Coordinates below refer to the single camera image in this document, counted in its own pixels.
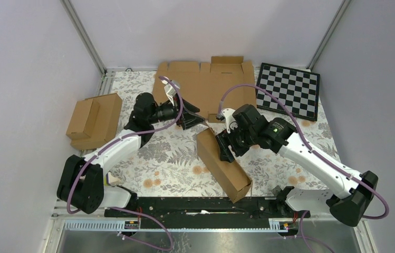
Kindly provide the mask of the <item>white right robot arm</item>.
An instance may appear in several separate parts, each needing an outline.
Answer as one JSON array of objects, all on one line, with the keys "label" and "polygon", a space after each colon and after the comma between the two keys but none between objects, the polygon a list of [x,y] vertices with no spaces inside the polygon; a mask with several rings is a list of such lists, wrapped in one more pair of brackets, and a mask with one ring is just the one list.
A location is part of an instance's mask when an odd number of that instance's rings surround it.
[{"label": "white right robot arm", "polygon": [[269,121],[253,105],[223,109],[217,119],[226,124],[226,129],[216,135],[222,161],[234,162],[258,145],[299,164],[327,186],[326,190],[285,187],[277,196],[279,215],[289,217],[296,211],[329,213],[350,227],[364,218],[379,180],[375,173],[361,173],[329,158],[318,147],[306,145],[294,125],[279,117]]}]

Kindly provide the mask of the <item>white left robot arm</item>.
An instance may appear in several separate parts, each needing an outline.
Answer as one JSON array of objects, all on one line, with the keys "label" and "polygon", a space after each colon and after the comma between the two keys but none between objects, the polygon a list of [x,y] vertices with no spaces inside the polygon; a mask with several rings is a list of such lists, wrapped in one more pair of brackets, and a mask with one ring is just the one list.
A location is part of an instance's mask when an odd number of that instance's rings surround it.
[{"label": "white left robot arm", "polygon": [[124,187],[111,186],[107,182],[108,172],[147,144],[155,131],[155,123],[175,120],[184,130],[190,129],[205,122],[205,118],[198,115],[199,111],[178,95],[158,104],[152,94],[139,94],[128,123],[113,140],[94,153],[83,157],[74,154],[66,160],[57,198],[67,202],[68,208],[76,207],[87,214],[101,207],[116,207],[122,215],[132,216],[137,211],[137,203],[132,199],[135,193]]}]

